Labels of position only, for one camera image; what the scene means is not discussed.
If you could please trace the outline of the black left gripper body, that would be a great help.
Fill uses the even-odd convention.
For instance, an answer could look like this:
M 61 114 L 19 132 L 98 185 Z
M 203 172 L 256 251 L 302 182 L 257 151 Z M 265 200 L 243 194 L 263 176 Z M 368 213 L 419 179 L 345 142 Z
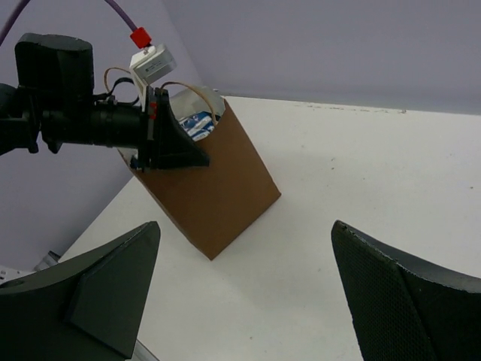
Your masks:
M 148 96 L 147 103 L 140 106 L 119 102 L 111 93 L 96 95 L 94 99 L 89 114 L 89 143 L 135 149 L 135 166 L 142 170 L 152 168 L 157 101 Z

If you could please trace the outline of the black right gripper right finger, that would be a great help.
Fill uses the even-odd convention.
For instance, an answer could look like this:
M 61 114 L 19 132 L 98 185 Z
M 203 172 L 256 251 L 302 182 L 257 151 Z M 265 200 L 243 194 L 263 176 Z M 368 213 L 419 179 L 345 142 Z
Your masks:
M 478 360 L 480 279 L 338 220 L 331 243 L 365 360 Z

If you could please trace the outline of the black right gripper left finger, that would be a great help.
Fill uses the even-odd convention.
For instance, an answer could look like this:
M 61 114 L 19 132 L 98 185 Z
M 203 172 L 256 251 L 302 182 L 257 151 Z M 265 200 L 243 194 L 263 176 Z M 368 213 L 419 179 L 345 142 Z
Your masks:
M 150 221 L 1 285 L 3 359 L 130 359 L 161 231 Z

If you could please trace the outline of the blue white snack bag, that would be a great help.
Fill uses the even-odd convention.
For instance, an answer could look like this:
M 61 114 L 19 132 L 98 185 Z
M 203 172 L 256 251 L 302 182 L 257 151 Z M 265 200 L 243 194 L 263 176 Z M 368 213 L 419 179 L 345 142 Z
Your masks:
M 184 117 L 178 123 L 193 141 L 206 138 L 214 130 L 211 113 L 206 111 Z

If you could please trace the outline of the brown paper bag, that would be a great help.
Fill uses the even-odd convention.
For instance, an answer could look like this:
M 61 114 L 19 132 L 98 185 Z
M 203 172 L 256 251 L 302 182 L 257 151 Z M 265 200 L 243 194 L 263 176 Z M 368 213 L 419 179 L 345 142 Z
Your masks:
M 257 149 L 229 103 L 208 86 L 184 83 L 169 102 L 177 121 L 211 113 L 214 130 L 195 141 L 207 167 L 142 171 L 122 149 L 132 174 L 174 225 L 208 259 L 216 258 L 281 196 Z

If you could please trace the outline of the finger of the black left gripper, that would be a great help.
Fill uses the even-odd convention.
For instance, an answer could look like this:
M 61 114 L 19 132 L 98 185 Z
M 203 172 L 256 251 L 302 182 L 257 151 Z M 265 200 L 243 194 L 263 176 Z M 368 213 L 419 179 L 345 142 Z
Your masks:
M 155 89 L 155 117 L 153 120 L 152 169 L 207 167 L 210 157 L 205 153 L 174 116 L 168 91 Z

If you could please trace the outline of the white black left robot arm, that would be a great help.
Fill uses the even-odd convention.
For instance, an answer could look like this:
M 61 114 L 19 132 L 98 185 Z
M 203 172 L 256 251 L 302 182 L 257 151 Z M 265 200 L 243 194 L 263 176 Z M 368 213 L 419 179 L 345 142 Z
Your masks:
M 139 95 L 119 102 L 94 94 L 93 47 L 79 38 L 26 33 L 17 42 L 19 85 L 1 85 L 1 153 L 52 153 L 63 144 L 133 150 L 136 170 L 205 167 L 210 158 L 175 119 L 168 91 L 135 81 Z

